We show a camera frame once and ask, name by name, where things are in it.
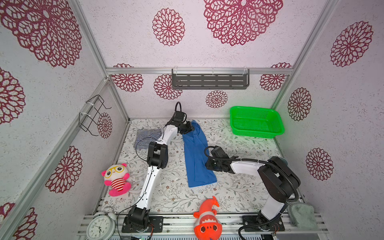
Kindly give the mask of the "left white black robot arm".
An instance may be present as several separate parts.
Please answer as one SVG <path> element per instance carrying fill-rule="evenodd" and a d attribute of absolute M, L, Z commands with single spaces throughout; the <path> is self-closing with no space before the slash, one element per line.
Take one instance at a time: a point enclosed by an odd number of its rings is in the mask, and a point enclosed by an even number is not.
<path fill-rule="evenodd" d="M 175 110 L 163 128 L 162 135 L 149 143 L 146 159 L 148 171 L 140 197 L 127 208 L 129 212 L 126 216 L 126 226 L 130 229 L 144 232 L 149 227 L 152 195 L 161 172 L 168 164 L 168 147 L 177 134 L 186 134 L 193 130 L 194 127 L 187 120 L 187 114 L 182 110 Z"/>

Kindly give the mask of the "blue white striped tank top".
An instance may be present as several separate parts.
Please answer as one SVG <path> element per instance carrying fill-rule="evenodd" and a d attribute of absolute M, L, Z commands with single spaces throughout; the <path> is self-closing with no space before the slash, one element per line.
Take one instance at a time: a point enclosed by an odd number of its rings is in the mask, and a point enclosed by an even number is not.
<path fill-rule="evenodd" d="M 146 149 L 151 142 L 156 142 L 162 135 L 161 129 L 137 130 L 134 149 Z"/>

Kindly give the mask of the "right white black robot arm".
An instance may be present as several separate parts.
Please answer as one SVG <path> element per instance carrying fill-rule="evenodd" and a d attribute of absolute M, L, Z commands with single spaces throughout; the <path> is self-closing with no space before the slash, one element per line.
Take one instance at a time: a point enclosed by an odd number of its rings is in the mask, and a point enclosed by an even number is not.
<path fill-rule="evenodd" d="M 257 225 L 265 226 L 278 220 L 289 204 L 299 200 L 301 181 L 279 157 L 271 157 L 267 161 L 238 156 L 230 158 L 219 146 L 206 147 L 204 154 L 208 158 L 208 170 L 261 178 L 269 196 L 255 219 Z"/>

